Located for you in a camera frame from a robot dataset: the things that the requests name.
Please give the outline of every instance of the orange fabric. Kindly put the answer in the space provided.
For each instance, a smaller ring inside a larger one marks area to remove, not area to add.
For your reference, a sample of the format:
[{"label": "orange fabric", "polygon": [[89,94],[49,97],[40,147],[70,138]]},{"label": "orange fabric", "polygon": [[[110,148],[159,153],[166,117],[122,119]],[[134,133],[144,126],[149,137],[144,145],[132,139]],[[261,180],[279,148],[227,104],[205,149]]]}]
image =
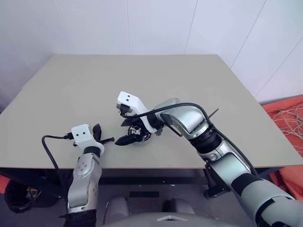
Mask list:
[{"label": "orange fabric", "polygon": [[6,185],[8,185],[9,179],[0,175],[0,193],[4,194]]},{"label": "orange fabric", "polygon": [[[299,105],[303,107],[303,96],[289,98],[286,100],[270,103],[263,106],[263,109],[268,113],[279,128],[288,128],[287,123],[282,119],[280,115],[277,116],[280,110],[293,110]],[[299,116],[303,118],[303,110],[298,110]],[[294,115],[285,113],[283,116],[287,119],[296,119]],[[295,127],[296,123],[289,123],[290,127]],[[303,141],[299,137],[288,134],[285,135],[291,142],[294,148],[301,152],[299,153],[303,157]],[[297,200],[303,201],[303,166],[287,166],[269,175],[274,184],[278,185],[284,191],[291,193]]]}]

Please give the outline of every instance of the black cable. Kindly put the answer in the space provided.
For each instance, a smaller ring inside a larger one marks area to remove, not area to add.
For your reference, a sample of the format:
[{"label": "black cable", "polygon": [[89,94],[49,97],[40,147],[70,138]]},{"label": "black cable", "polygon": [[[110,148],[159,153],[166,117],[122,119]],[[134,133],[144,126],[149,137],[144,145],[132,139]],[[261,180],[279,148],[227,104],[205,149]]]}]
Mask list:
[{"label": "black cable", "polygon": [[178,104],[174,104],[174,105],[168,105],[168,106],[165,106],[165,107],[162,107],[162,108],[159,108],[159,109],[151,110],[149,112],[145,112],[145,113],[142,113],[142,114],[139,114],[139,115],[127,116],[124,113],[121,113],[121,116],[124,117],[124,118],[144,117],[144,116],[147,116],[147,115],[150,115],[150,114],[154,114],[154,113],[157,113],[157,112],[160,112],[160,111],[169,110],[169,109],[180,107],[180,106],[194,106],[194,107],[198,108],[203,113],[203,115],[204,115],[207,123],[209,124],[209,126],[212,127],[223,139],[225,139],[227,142],[229,142],[229,144],[242,156],[242,158],[248,164],[252,174],[258,177],[258,173],[257,173],[255,167],[248,160],[248,158],[243,154],[243,152],[230,139],[228,139],[222,132],[220,132],[214,126],[214,124],[210,121],[206,111],[201,106],[199,106],[198,104],[195,104],[195,103],[178,103]]},{"label": "black cable", "polygon": [[59,167],[58,167],[58,165],[57,165],[57,163],[56,163],[54,157],[52,156],[50,150],[48,149],[48,147],[47,147],[47,145],[46,145],[46,143],[45,143],[45,139],[46,139],[46,138],[52,138],[52,139],[67,139],[67,138],[66,138],[66,136],[64,136],[64,137],[59,137],[59,136],[49,136],[49,135],[46,135],[46,136],[43,136],[43,137],[42,137],[42,145],[43,145],[45,151],[47,152],[47,154],[48,154],[50,160],[52,161],[52,163],[53,163],[53,165],[54,165],[54,167],[55,167],[55,170],[56,170],[56,172],[57,172],[57,174],[58,174],[58,177],[59,177],[59,181],[60,181],[60,184],[61,184],[61,188],[62,188],[62,192],[63,192],[63,197],[64,197],[64,201],[65,201],[66,213],[67,213],[67,204],[68,204],[68,202],[67,202],[67,196],[66,196],[65,182],[64,182],[64,180],[63,180],[63,176],[62,176],[62,174],[60,173]]}]

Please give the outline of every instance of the table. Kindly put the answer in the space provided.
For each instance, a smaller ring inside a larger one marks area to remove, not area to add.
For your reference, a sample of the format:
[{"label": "table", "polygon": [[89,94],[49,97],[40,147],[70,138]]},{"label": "table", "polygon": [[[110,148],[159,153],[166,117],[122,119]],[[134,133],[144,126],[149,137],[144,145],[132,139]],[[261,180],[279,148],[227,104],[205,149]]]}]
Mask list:
[{"label": "table", "polygon": [[[212,122],[255,167],[303,163],[259,103],[217,55],[54,55],[0,114],[0,167],[53,168],[42,136],[63,136],[75,125],[100,123],[102,138],[126,134],[116,109],[120,91],[152,109],[168,98],[217,108]],[[72,141],[47,140],[60,168],[79,155]],[[102,168],[203,168],[184,138],[168,128],[145,146],[105,145]]]}]

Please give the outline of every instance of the orange bag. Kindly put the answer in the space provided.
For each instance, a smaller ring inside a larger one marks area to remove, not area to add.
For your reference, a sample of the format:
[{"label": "orange bag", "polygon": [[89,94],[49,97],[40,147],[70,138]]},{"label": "orange bag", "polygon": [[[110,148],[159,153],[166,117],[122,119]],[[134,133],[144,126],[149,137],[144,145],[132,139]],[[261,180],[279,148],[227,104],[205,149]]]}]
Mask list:
[{"label": "orange bag", "polygon": [[[281,110],[288,110],[291,113],[298,114],[303,119],[303,96],[289,98],[286,100],[270,103],[263,106],[263,109],[273,119],[276,125],[284,130],[284,135],[291,142],[294,148],[303,157],[303,140],[296,135],[286,131],[296,129],[299,132],[301,128],[297,128],[296,116]],[[279,169],[275,173],[271,173],[270,178],[274,184],[282,188],[284,191],[293,195],[299,201],[303,201],[303,166],[287,166]]]},{"label": "orange bag", "polygon": [[0,175],[0,193],[4,194],[6,185],[8,185],[9,179]]}]

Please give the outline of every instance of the white wall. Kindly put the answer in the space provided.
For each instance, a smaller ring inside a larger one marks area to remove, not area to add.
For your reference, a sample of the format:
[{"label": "white wall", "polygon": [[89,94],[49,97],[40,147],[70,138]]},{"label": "white wall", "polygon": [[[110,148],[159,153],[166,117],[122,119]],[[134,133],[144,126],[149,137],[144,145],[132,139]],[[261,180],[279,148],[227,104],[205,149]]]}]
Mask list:
[{"label": "white wall", "polygon": [[0,109],[53,53],[216,53],[259,101],[303,94],[302,0],[0,0]]}]

